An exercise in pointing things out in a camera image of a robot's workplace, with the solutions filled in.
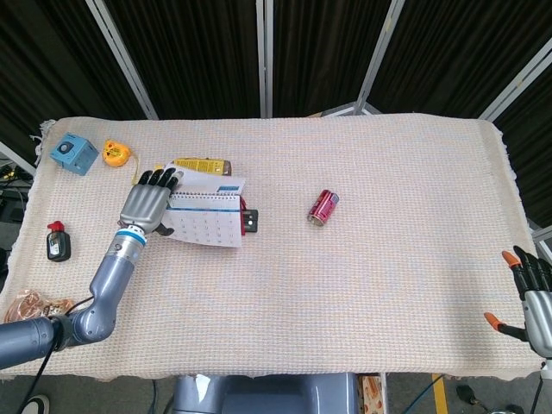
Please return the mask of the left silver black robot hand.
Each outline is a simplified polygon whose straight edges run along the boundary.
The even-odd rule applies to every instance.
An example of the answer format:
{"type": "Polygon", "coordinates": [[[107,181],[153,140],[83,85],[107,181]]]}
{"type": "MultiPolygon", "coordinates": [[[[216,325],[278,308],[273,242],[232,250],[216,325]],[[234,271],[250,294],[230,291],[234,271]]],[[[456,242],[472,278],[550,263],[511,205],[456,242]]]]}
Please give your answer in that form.
{"type": "Polygon", "coordinates": [[[183,173],[174,167],[145,171],[127,196],[119,216],[119,226],[135,226],[145,234],[156,232],[161,236],[171,235],[174,229],[166,227],[162,218],[169,197],[182,176],[183,173]]]}

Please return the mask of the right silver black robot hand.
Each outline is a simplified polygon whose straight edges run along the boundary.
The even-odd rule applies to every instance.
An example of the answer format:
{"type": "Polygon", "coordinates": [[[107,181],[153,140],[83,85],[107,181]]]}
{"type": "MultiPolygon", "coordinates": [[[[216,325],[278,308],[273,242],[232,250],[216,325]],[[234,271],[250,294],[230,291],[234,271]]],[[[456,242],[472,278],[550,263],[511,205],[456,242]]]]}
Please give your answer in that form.
{"type": "Polygon", "coordinates": [[[550,360],[551,265],[519,246],[514,246],[513,250],[514,253],[503,251],[502,257],[511,270],[521,300],[524,327],[501,322],[491,312],[485,312],[484,318],[495,331],[529,343],[536,354],[550,360]]]}

